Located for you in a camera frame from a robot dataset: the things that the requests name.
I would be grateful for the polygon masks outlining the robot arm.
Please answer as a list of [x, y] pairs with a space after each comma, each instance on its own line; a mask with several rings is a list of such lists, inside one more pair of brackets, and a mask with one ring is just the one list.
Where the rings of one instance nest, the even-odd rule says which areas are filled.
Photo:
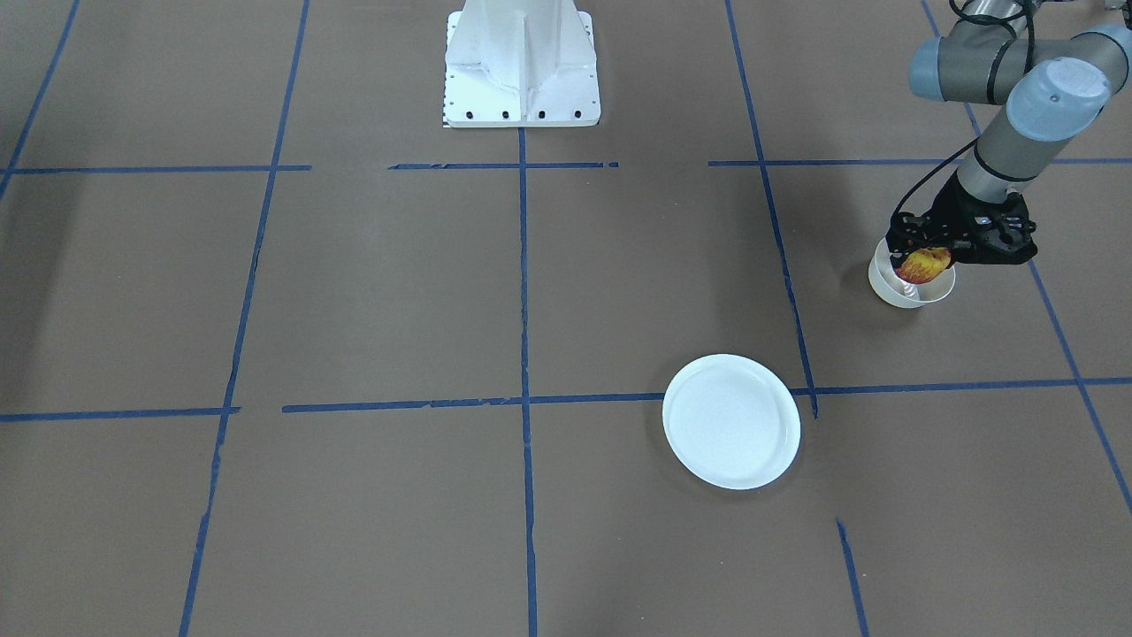
[[1129, 28], [1034, 36], [1036, 1], [954, 5], [946, 36], [914, 53], [915, 96], [998, 106], [923, 214], [898, 207], [886, 235], [894, 266], [919, 249], [963, 265], [1023, 265], [1036, 256], [1024, 189], [1129, 84]]

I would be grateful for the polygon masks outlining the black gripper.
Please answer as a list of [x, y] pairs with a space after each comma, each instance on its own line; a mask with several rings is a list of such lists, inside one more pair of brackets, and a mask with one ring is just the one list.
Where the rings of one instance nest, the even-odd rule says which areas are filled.
[[931, 249], [945, 249], [963, 265], [1024, 265], [1036, 253], [1036, 223], [1022, 193], [985, 203], [952, 174], [929, 207]]

